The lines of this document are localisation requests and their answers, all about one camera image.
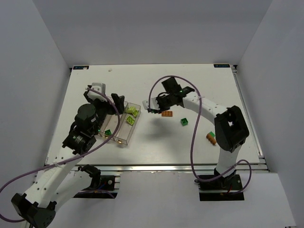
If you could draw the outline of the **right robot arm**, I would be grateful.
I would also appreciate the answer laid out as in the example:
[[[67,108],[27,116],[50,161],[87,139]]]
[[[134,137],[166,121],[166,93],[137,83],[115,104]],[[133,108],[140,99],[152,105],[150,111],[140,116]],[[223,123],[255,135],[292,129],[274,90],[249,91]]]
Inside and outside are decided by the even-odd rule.
[[[226,179],[233,176],[236,167],[245,160],[238,160],[238,153],[249,136],[249,129],[238,106],[224,107],[210,101],[201,95],[199,89],[189,82],[189,86],[181,88],[177,83],[177,76],[163,76],[158,79],[162,83],[166,96],[155,98],[154,112],[166,111],[174,105],[197,113],[193,136],[190,144],[190,165],[194,165],[194,143],[197,128],[201,117],[209,120],[215,128],[217,144],[220,147],[218,163],[214,169],[214,176],[210,179],[202,179],[196,176],[200,182],[212,182],[218,179]]]

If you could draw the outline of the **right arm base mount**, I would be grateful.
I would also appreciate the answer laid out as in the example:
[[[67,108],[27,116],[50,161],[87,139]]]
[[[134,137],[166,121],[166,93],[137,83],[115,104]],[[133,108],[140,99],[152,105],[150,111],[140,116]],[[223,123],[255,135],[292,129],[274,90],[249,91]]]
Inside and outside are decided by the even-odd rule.
[[[201,182],[195,179],[199,188],[200,201],[244,201],[244,193],[239,192],[242,188],[241,178],[238,174],[227,183],[221,184],[220,179],[211,182]]]

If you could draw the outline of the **lime green square lego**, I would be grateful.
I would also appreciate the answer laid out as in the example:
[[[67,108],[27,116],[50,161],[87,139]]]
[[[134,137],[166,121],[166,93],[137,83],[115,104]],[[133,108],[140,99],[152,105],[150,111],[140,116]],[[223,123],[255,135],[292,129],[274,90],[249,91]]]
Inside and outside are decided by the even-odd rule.
[[[133,112],[133,116],[136,117],[137,115],[138,115],[138,111],[135,110],[135,111]]]

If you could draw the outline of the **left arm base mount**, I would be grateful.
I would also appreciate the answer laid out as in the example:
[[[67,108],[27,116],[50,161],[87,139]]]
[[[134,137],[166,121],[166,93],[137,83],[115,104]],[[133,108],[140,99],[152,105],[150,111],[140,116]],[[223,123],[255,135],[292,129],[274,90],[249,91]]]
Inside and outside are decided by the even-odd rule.
[[[101,175],[99,184],[78,192],[76,199],[115,199],[120,188],[119,175]]]

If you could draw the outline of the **pale green curved lego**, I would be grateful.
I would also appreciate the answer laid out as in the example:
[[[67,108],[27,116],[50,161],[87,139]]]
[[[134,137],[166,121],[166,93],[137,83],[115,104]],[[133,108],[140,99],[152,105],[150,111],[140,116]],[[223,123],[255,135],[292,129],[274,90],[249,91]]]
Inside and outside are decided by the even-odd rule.
[[[134,106],[130,106],[126,109],[126,112],[129,114],[132,114],[136,111],[137,109]]]

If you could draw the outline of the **dark green sloped lego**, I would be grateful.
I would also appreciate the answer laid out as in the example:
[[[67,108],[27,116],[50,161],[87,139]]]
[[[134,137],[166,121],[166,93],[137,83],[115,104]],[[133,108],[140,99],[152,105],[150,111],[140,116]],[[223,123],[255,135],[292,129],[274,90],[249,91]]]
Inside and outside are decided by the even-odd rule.
[[[111,132],[110,129],[108,129],[108,130],[106,130],[106,131],[104,132],[104,134],[107,135],[107,136],[110,136],[110,135],[112,135],[112,132]]]

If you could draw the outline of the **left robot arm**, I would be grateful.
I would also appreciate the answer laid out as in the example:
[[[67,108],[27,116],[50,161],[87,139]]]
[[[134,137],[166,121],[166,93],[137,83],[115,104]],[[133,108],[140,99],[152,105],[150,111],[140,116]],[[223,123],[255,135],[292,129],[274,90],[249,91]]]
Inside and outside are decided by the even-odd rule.
[[[109,99],[89,89],[84,97],[87,103],[79,107],[53,164],[29,189],[11,199],[17,213],[35,228],[49,226],[59,208],[81,190],[94,190],[101,184],[101,172],[92,165],[80,167],[66,185],[62,182],[96,143],[96,135],[106,117],[123,113],[124,96],[111,94]]]

